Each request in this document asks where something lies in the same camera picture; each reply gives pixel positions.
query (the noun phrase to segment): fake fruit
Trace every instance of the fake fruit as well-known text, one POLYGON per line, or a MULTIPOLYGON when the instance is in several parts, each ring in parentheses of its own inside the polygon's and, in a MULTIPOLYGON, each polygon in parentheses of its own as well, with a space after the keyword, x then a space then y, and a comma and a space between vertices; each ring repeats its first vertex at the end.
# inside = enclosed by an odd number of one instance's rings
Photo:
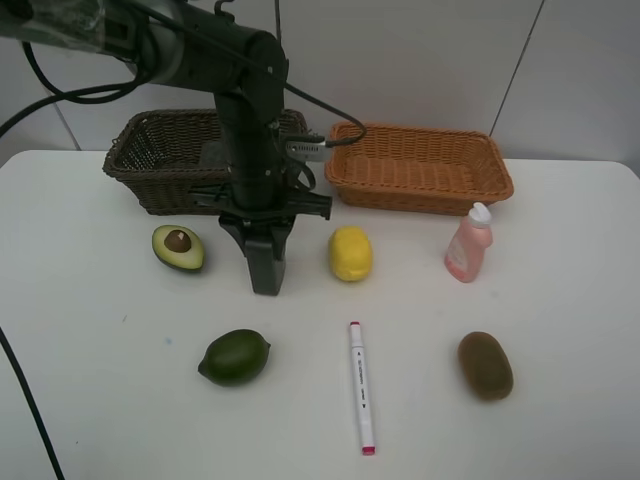
POLYGON ((209 345, 198 372, 216 385, 242 385, 262 372, 270 348, 258 332, 234 330, 209 345))
POLYGON ((373 264, 371 243, 360 227, 341 227, 329 239, 329 263, 334 275, 357 282, 369 275, 373 264))
POLYGON ((151 245, 156 257, 170 267, 199 272, 204 263, 204 247, 198 236, 186 227, 163 225, 153 232, 151 245))
POLYGON ((504 350, 488 333, 473 332, 458 346, 458 360, 471 389, 483 400, 505 398, 513 389, 513 373, 504 350))

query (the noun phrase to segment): orange wicker basket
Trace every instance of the orange wicker basket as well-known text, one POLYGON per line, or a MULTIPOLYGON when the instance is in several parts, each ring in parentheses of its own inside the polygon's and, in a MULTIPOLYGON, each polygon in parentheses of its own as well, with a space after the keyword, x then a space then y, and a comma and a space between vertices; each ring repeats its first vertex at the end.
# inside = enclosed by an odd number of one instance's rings
MULTIPOLYGON (((479 132, 367 124, 355 145, 336 147, 325 176, 343 202, 358 207, 466 215, 473 202, 513 195, 495 142, 479 132)), ((331 138, 356 136, 339 123, 331 138)))

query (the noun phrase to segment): white bottle cap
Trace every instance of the white bottle cap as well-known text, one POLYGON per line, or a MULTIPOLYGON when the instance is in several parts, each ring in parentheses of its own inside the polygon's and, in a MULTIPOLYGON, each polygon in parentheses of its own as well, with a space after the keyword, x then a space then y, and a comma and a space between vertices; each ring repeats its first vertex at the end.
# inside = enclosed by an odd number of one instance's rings
POLYGON ((476 228, 489 228, 491 223, 491 212, 483 203, 476 202, 469 210, 469 222, 476 228))

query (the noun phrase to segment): pink bottle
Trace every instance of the pink bottle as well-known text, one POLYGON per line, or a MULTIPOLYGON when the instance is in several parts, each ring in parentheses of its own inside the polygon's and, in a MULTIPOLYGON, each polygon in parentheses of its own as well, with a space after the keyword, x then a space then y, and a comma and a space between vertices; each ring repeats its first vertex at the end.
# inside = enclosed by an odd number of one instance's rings
POLYGON ((449 244, 444 264, 461 282, 473 282, 480 272, 484 251, 493 243, 490 223, 491 213, 487 207, 474 203, 449 244))

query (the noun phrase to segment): lemon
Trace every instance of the lemon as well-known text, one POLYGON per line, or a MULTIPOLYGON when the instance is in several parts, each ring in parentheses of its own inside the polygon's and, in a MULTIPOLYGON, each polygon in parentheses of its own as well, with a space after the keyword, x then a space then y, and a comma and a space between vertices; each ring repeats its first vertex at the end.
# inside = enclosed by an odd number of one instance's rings
POLYGON ((369 275, 373 265, 371 243, 360 227, 340 227, 329 239, 329 263, 334 275, 357 282, 369 275))

